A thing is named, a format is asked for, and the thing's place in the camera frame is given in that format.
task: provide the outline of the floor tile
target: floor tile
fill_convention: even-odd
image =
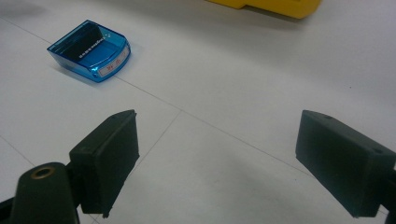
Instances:
[[[134,60],[119,78],[300,170],[303,109],[396,148],[392,0],[322,2],[302,21],[204,0],[1,2],[49,42],[87,18],[123,33]]]
[[[384,223],[354,219],[310,175],[182,113],[99,223]]]
[[[0,134],[34,165],[67,163],[88,133],[128,109],[137,113],[144,156],[179,112],[116,77],[97,84],[74,75],[50,57],[45,41],[3,20],[0,29]]]

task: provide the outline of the blue box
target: blue box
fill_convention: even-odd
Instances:
[[[112,77],[131,56],[125,36],[93,21],[84,21],[47,51],[62,67],[95,82]]]

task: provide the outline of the tile grout line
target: tile grout line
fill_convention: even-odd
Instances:
[[[92,214],[88,214],[88,216],[93,219],[93,222],[91,224],[99,223],[98,221],[96,221],[96,218],[92,217]]]
[[[159,100],[159,101],[161,101],[161,102],[164,102],[164,103],[166,103],[167,105],[170,105],[170,106],[172,106],[172,107],[174,107],[174,108],[176,108],[176,109],[182,111],[181,108],[179,108],[179,107],[177,107],[177,106],[175,106],[175,105],[172,105],[171,103],[169,103],[169,102],[167,102],[167,101],[161,99],[160,97],[158,97],[158,96],[156,96],[156,95],[154,95],[154,94],[152,94],[152,93],[150,93],[150,92],[148,92],[148,91],[145,91],[145,90],[143,90],[142,88],[137,87],[136,85],[134,85],[134,84],[132,84],[132,83],[130,83],[130,82],[128,82],[128,81],[126,81],[126,80],[124,80],[124,79],[118,77],[118,76],[115,76],[115,77],[116,77],[117,79],[119,79],[119,80],[125,82],[126,84],[128,84],[128,85],[130,85],[130,86],[133,86],[133,87],[137,88],[138,90],[140,90],[140,91],[142,91],[142,92],[144,92],[144,93],[146,93],[146,94],[148,94],[148,95],[154,97],[155,99],[157,99],[157,100]]]
[[[8,22],[8,23],[10,23],[10,24],[12,24],[12,25],[18,27],[18,28],[20,28],[21,30],[23,30],[24,32],[26,32],[26,33],[28,33],[28,34],[30,34],[30,35],[33,35],[33,36],[35,36],[35,37],[37,37],[37,38],[39,38],[39,39],[41,39],[41,40],[43,40],[43,41],[45,41],[45,42],[47,42],[47,43],[49,43],[49,44],[52,44],[52,43],[50,43],[48,40],[44,39],[43,37],[38,36],[38,35],[35,35],[35,34],[33,34],[32,32],[30,32],[30,31],[28,31],[28,30],[26,30],[26,29],[23,29],[23,28],[20,27],[19,25],[15,24],[15,23],[13,23],[13,22],[11,22],[11,21],[8,21],[8,20],[4,19],[3,17],[0,17],[0,19],[2,19],[3,21],[6,21],[6,22]]]
[[[6,138],[4,138],[2,135],[0,135],[0,138],[3,139],[10,147],[12,147],[12,149],[14,149],[18,154],[20,154],[24,159],[26,159],[31,165],[35,167],[35,164],[29,161],[22,153],[20,153],[14,146],[12,146],[11,143],[6,140]]]
[[[152,93],[150,93],[150,92],[148,92],[148,91],[145,91],[145,90],[143,90],[143,89],[137,87],[136,85],[134,85],[134,84],[132,84],[132,83],[130,83],[130,82],[128,82],[128,81],[126,81],[126,80],[120,78],[120,77],[117,77],[117,78],[118,78],[119,80],[121,80],[121,81],[123,81],[123,82],[125,82],[125,83],[127,83],[127,84],[129,84],[129,85],[131,85],[131,86],[133,86],[133,87],[135,87],[135,88],[137,88],[137,89],[139,89],[139,90],[141,90],[141,91],[143,91],[143,92],[145,92],[145,93],[147,93],[147,94],[153,96],[153,97],[155,97],[156,99],[158,99],[158,100],[160,100],[160,101],[162,101],[162,102],[164,102],[164,103],[166,103],[166,104],[168,104],[168,105],[170,105],[170,106],[172,106],[172,107],[174,107],[174,108],[176,108],[176,109],[179,109],[180,112],[184,112],[184,113],[188,114],[189,116],[192,116],[193,118],[198,119],[198,120],[200,120],[201,122],[203,122],[203,123],[209,125],[210,127],[212,127],[212,128],[214,128],[214,129],[216,129],[216,130],[222,132],[222,133],[225,133],[225,134],[231,136],[231,138],[234,138],[234,139],[236,139],[236,140],[238,140],[238,141],[240,141],[240,142],[242,142],[242,143],[244,143],[244,144],[246,144],[246,145],[248,145],[248,146],[250,146],[250,147],[253,147],[253,148],[255,148],[256,150],[259,150],[260,152],[262,152],[262,153],[264,153],[264,154],[266,154],[266,155],[268,155],[268,156],[274,158],[274,159],[277,160],[277,161],[280,161],[280,162],[282,162],[282,163],[288,165],[289,167],[291,167],[291,168],[293,168],[293,169],[296,169],[296,170],[300,171],[301,173],[303,173],[303,174],[305,174],[305,175],[309,175],[309,176],[313,177],[311,174],[309,174],[309,173],[307,173],[307,172],[305,172],[305,171],[302,171],[302,170],[300,170],[300,169],[294,167],[293,165],[288,164],[288,163],[285,162],[285,161],[282,161],[281,159],[279,159],[279,158],[277,158],[277,157],[275,157],[275,156],[269,154],[268,152],[265,152],[265,151],[259,149],[258,147],[254,147],[253,145],[249,144],[249,143],[246,142],[245,140],[243,140],[243,139],[241,139],[241,138],[238,138],[238,137],[236,137],[236,136],[233,136],[232,134],[227,133],[226,131],[223,131],[222,129],[216,127],[215,125],[213,125],[213,124],[211,124],[211,123],[209,123],[209,122],[207,122],[207,121],[205,121],[205,120],[203,120],[203,119],[198,118],[197,116],[193,115],[192,113],[190,113],[190,112],[188,112],[188,111],[185,111],[185,110],[183,110],[183,109],[181,109],[181,108],[179,108],[179,107],[177,107],[177,106],[175,106],[175,105],[172,105],[171,103],[166,102],[165,100],[161,99],[160,97],[158,97],[158,96],[156,96],[156,95],[154,95],[154,94],[152,94]]]

